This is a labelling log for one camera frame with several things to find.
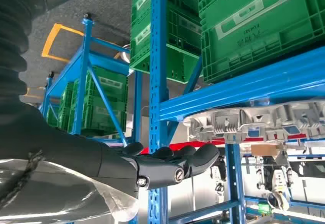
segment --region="bolt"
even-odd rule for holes
[[[177,168],[175,171],[175,181],[182,182],[184,179],[184,170],[182,168]]]
[[[147,180],[146,178],[140,178],[136,181],[136,184],[140,187],[144,187],[147,184]]]

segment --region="red stripe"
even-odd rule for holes
[[[288,139],[301,139],[305,138],[305,134],[297,134],[297,135],[289,135]],[[263,141],[263,138],[246,138],[244,142],[256,142],[256,141]],[[177,144],[170,144],[170,148],[172,150],[179,150],[183,147],[192,145],[195,148],[198,148],[206,144],[207,142],[201,142],[201,141],[191,141],[191,142],[183,142],[183,143],[177,143]],[[208,142],[214,145],[222,145],[225,144],[225,139],[214,139],[212,142]],[[143,149],[141,154],[149,154],[149,148],[146,147]]]

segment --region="floor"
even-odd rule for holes
[[[66,62],[41,57],[43,47],[54,23],[60,23],[76,30],[83,31],[81,20],[84,14],[91,13],[95,25],[94,37],[114,42],[121,46],[130,43],[131,0],[70,0],[65,4],[50,10],[33,21],[33,30],[29,36],[29,50],[23,55],[28,63],[27,71],[20,73],[29,91],[21,100],[26,103],[41,103],[46,78],[51,71],[59,74]],[[50,54],[69,59],[81,44],[82,37],[62,30],[54,40]],[[92,50],[115,56],[115,51],[92,46]],[[128,112],[133,113],[134,94],[134,75],[129,80]],[[200,86],[204,86],[201,79]],[[149,76],[143,75],[143,113],[148,116]],[[185,85],[168,81],[170,97],[173,98],[182,93]]]

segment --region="blue metal shelf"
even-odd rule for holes
[[[72,129],[72,134],[80,134],[81,133],[81,125],[82,120],[82,110],[83,110],[83,98],[84,97],[85,90],[85,80],[87,71],[89,70],[95,82],[95,85],[97,87],[102,99],[104,101],[107,111],[109,111],[112,120],[114,122],[114,125],[117,128],[119,133],[121,139],[98,139],[94,138],[95,140],[111,144],[114,146],[118,146],[123,144],[126,146],[128,143],[134,142],[137,140],[138,142],[141,139],[141,128],[140,123],[135,123],[133,125],[133,133],[132,137],[126,138],[121,126],[118,124],[118,121],[116,119],[115,115],[113,113],[112,106],[109,99],[105,95],[105,92],[102,88],[100,83],[98,77],[94,72],[92,69],[93,66],[99,66],[102,68],[105,68],[107,70],[111,70],[113,72],[123,74],[125,76],[129,75],[129,64],[114,59],[109,56],[105,56],[103,54],[99,54],[96,52],[93,52],[90,50],[90,46],[91,42],[96,42],[107,48],[115,49],[120,52],[126,52],[130,53],[129,50],[121,48],[119,46],[116,46],[114,44],[108,43],[103,40],[99,40],[97,38],[94,38],[91,36],[92,27],[94,22],[90,19],[84,18],[82,21],[84,24],[84,36],[83,39],[83,44],[81,46],[71,60],[66,65],[60,76],[56,79],[53,84],[53,76],[49,76],[48,78],[48,85],[45,88],[44,98],[43,105],[40,108],[44,117],[46,117],[48,110],[49,108],[52,108],[52,105],[50,102],[50,97],[61,97],[62,93],[64,91],[68,82],[75,81],[77,78],[79,78],[81,81],[79,83],[79,88],[78,89],[77,94],[77,105],[75,109],[75,121]],[[141,88],[142,87],[142,75],[140,72],[136,72],[136,83],[136,86]],[[141,119],[141,98],[142,98],[142,90],[136,89],[135,90],[135,105],[134,105],[134,118],[136,118],[136,122],[139,121],[138,118]]]

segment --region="plastic sheet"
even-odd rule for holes
[[[0,160],[0,195],[19,178],[27,161]],[[0,223],[66,223],[112,215],[129,221],[138,212],[138,200],[78,172],[51,162],[40,162],[14,201],[0,210]]]

